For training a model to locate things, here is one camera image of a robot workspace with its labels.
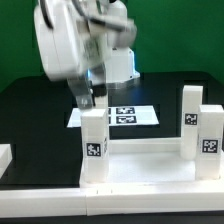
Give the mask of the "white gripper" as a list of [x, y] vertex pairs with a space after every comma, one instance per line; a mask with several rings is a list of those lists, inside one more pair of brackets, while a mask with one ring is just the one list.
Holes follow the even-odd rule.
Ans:
[[137, 27], [119, 0], [37, 0], [34, 24], [43, 69], [52, 81], [67, 80], [80, 110], [93, 107], [85, 74], [91, 69], [95, 97], [107, 94], [104, 62], [113, 47], [133, 44]]

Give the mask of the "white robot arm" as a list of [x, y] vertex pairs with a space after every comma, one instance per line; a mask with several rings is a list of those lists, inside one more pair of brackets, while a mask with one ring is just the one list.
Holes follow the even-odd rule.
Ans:
[[45, 74], [68, 83], [79, 109], [134, 79], [137, 27], [121, 0], [37, 0], [34, 24]]

